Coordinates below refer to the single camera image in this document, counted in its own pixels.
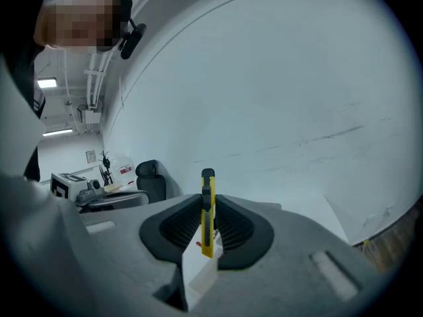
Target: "black chair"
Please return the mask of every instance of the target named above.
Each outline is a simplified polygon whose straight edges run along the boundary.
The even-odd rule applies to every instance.
[[[166,180],[163,175],[157,174],[157,161],[150,160],[140,163],[135,168],[138,190],[145,190],[149,202],[155,203],[166,199]]]

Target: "neck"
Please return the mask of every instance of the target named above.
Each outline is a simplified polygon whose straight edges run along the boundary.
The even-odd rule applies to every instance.
[[[47,39],[47,19],[48,19],[48,7],[45,5],[41,6],[40,12],[38,13],[37,22],[34,31],[34,41],[36,44],[45,47],[48,45]]]

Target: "wooden floor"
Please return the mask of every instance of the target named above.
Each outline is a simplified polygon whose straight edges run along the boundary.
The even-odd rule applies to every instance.
[[[422,212],[423,201],[420,199],[414,207],[394,225],[356,246],[376,268],[384,273],[395,268],[405,257],[408,246],[414,236],[414,224]]]

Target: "wall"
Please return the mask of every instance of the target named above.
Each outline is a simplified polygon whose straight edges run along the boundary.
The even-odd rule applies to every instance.
[[[87,163],[85,152],[91,150],[95,150],[97,160],[101,159],[102,141],[98,135],[61,137],[41,141],[38,145],[41,183],[49,185],[53,172],[71,172],[101,180],[98,165],[102,163],[99,161]]]
[[[135,165],[161,161],[184,194],[214,168],[221,194],[298,205],[324,198],[350,243],[410,208],[422,189],[421,70],[383,5],[202,8],[209,13],[194,20],[194,9],[175,15],[133,68],[115,68],[108,150]]]

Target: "yellow utility knife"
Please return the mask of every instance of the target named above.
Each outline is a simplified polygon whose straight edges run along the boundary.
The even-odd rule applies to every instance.
[[[201,253],[213,258],[213,207],[216,195],[213,169],[203,169],[201,183],[203,201],[201,210]]]

